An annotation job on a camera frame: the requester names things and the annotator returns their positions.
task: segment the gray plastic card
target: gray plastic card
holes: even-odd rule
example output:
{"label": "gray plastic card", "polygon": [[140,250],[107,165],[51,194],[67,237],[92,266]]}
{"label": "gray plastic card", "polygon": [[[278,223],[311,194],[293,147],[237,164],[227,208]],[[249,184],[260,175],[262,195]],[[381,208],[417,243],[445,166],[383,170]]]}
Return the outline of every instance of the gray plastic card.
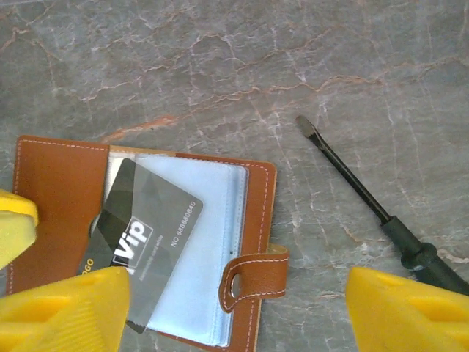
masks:
{"label": "gray plastic card", "polygon": [[143,332],[202,211],[202,202],[134,161],[123,160],[79,267],[124,266],[129,324]]}

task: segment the vip logo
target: vip logo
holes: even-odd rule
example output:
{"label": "vip logo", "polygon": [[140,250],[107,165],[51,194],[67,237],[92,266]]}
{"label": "vip logo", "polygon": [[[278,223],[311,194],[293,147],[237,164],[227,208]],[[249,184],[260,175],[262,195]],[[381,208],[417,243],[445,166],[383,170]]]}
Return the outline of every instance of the vip logo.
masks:
{"label": "vip logo", "polygon": [[126,267],[129,274],[132,275],[152,233],[153,229],[150,226],[132,216],[127,229],[120,236],[118,247],[114,251],[113,264]]}

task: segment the card holder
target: card holder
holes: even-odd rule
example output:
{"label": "card holder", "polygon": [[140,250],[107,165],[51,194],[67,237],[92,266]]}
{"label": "card holder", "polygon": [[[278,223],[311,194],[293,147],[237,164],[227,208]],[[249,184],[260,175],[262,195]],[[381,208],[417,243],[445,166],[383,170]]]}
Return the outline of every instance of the card holder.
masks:
{"label": "card holder", "polygon": [[[265,162],[22,136],[17,144],[13,190],[37,204],[41,222],[36,243],[9,265],[7,293],[76,274],[90,224],[100,212],[106,192],[106,167],[112,153],[164,154],[248,170],[239,256],[228,258],[218,286],[218,303],[232,317],[229,344],[216,347],[171,332],[161,334],[209,351],[255,351],[261,300],[284,295],[288,261],[284,247],[268,245],[276,170]],[[240,292],[233,295],[236,278]]]}
{"label": "card holder", "polygon": [[110,152],[105,198],[124,158],[204,204],[147,328],[205,345],[227,346],[232,315],[219,304],[218,286],[226,264],[240,254],[248,170],[167,155]]}

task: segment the gray marble countertop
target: gray marble countertop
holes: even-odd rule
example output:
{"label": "gray marble countertop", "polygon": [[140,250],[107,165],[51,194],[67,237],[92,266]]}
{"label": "gray marble countertop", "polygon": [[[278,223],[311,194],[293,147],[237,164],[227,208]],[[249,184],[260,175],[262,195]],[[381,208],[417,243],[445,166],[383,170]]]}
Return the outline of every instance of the gray marble countertop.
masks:
{"label": "gray marble countertop", "polygon": [[[11,1],[0,1],[5,4]],[[469,279],[469,0],[69,0],[0,7],[0,186],[22,133],[270,161],[287,295],[258,351],[357,351],[349,269],[400,276],[305,114]],[[194,351],[125,330],[122,351]]]}

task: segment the wallet cover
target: wallet cover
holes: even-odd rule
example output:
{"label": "wallet cover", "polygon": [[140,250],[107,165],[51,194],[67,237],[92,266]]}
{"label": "wallet cover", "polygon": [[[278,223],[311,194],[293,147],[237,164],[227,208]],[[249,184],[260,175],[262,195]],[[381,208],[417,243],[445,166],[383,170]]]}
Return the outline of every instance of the wallet cover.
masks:
{"label": "wallet cover", "polygon": [[[37,240],[8,267],[7,294],[76,275],[100,212],[110,152],[164,154],[217,161],[248,170],[240,256],[225,267],[219,286],[220,305],[232,312],[228,346],[213,347],[170,336],[208,351],[255,351],[262,299],[285,294],[288,251],[269,245],[276,168],[263,161],[136,149],[89,142],[22,136],[18,139],[13,191],[32,200],[40,222]],[[232,292],[236,276],[240,292]]]}

